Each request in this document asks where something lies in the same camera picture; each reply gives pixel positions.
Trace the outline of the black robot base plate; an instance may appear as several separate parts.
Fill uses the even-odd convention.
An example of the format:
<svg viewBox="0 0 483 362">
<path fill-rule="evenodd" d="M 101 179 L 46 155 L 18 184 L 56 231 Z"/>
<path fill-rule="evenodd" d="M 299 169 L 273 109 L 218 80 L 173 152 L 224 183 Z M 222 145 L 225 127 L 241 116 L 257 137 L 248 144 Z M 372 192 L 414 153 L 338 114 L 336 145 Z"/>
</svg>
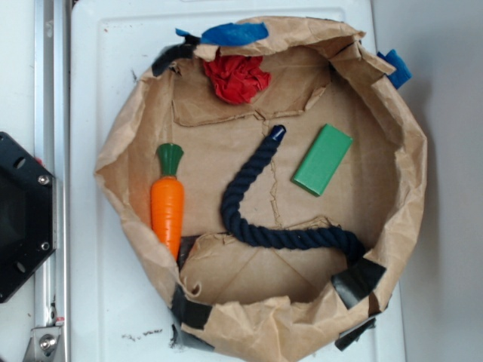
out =
<svg viewBox="0 0 483 362">
<path fill-rule="evenodd" d="M 1 302 L 54 252 L 54 176 L 1 132 Z"/>
</svg>

